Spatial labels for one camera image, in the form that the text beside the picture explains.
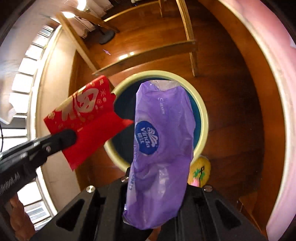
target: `purple plastic bag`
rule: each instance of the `purple plastic bag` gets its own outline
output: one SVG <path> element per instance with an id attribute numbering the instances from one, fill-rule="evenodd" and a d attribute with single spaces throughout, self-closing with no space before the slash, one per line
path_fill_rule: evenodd
<path id="1" fill-rule="evenodd" d="M 123 219 L 138 229 L 161 226 L 182 204 L 193 158 L 195 120 L 185 89 L 152 80 L 136 94 L 134 153 Z"/>

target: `blue oval logo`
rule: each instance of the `blue oval logo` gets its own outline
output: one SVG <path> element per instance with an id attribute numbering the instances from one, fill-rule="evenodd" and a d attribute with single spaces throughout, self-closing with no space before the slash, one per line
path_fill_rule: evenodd
<path id="1" fill-rule="evenodd" d="M 140 152 L 151 155 L 159 145 L 157 130 L 148 121 L 140 121 L 135 127 L 135 135 L 140 146 Z"/>

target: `pink surface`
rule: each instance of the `pink surface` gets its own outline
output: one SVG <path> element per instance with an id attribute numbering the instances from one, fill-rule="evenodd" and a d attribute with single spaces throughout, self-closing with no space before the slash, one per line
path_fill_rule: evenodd
<path id="1" fill-rule="evenodd" d="M 219 0 L 233 12 L 240 13 L 249 31 L 259 37 L 267 59 L 273 62 L 273 71 L 278 75 L 282 105 L 284 106 L 286 129 L 286 154 L 283 180 L 277 205 L 270 216 L 266 230 L 270 241 L 277 241 L 285 232 L 296 214 L 296 49 L 289 33 L 260 0 Z"/>

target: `round trash can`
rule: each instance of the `round trash can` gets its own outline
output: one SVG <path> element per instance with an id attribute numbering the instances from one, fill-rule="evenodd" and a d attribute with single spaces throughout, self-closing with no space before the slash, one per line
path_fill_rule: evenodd
<path id="1" fill-rule="evenodd" d="M 184 78 L 166 71 L 149 70 L 133 74 L 123 80 L 113 93 L 116 95 L 114 111 L 121 118 L 134 120 L 136 108 L 136 93 L 141 83 L 149 80 L 174 80 L 187 91 L 193 115 L 195 118 L 194 156 L 192 163 L 199 157 L 207 140 L 209 130 L 208 116 L 205 104 L 197 90 Z M 108 140 L 104 148 L 113 161 L 123 172 L 126 172 L 133 161 L 133 140 L 135 125 L 131 125 L 115 137 Z"/>

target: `red envelope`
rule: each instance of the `red envelope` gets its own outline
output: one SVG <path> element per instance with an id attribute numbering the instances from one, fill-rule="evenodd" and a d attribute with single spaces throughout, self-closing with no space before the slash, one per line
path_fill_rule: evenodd
<path id="1" fill-rule="evenodd" d="M 63 150 L 72 170 L 108 139 L 133 123 L 114 112 L 116 96 L 110 93 L 108 81 L 103 75 L 96 78 L 44 118 L 51 134 L 63 129 L 73 129 L 76 132 L 76 143 Z"/>

